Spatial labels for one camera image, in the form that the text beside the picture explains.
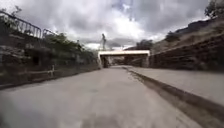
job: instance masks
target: sky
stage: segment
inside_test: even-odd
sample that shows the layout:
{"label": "sky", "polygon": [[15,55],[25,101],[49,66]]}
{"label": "sky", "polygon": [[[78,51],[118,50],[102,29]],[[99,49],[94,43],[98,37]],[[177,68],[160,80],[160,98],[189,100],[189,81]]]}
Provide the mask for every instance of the sky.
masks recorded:
{"label": "sky", "polygon": [[8,12],[15,5],[20,18],[72,40],[99,43],[104,33],[111,44],[135,45],[205,19],[208,0],[0,0]]}

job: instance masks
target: asphalt road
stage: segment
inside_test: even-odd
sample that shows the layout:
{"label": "asphalt road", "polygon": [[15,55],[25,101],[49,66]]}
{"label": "asphalt road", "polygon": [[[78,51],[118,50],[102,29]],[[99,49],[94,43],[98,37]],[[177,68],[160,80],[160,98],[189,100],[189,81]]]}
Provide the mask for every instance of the asphalt road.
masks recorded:
{"label": "asphalt road", "polygon": [[4,128],[200,128],[114,67],[0,92]]}

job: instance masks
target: overpass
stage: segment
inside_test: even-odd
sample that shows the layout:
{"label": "overpass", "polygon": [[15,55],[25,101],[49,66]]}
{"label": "overpass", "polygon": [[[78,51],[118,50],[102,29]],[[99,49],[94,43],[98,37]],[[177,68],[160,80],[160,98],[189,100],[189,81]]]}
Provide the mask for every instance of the overpass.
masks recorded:
{"label": "overpass", "polygon": [[127,51],[99,51],[98,52],[98,63],[100,68],[107,67],[107,59],[111,56],[143,56],[144,67],[149,66],[149,50],[127,50]]}

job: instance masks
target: hillside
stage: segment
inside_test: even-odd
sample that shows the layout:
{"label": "hillside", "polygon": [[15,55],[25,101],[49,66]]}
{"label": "hillside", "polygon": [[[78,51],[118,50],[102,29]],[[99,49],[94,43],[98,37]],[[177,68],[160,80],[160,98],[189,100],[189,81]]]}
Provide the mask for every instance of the hillside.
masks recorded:
{"label": "hillside", "polygon": [[152,47],[152,53],[160,53],[169,49],[198,43],[202,40],[223,34],[224,20],[212,19],[206,21],[192,22],[188,27],[173,32],[179,40],[166,41],[166,39],[155,43]]}

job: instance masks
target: utility pole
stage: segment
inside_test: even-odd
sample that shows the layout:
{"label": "utility pole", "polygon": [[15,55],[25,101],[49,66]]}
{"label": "utility pole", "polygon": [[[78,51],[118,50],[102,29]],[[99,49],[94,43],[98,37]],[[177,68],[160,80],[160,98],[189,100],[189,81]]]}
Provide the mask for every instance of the utility pole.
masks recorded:
{"label": "utility pole", "polygon": [[107,39],[104,34],[102,34],[102,41],[103,41],[103,51],[105,51],[106,50],[105,45],[106,45]]}

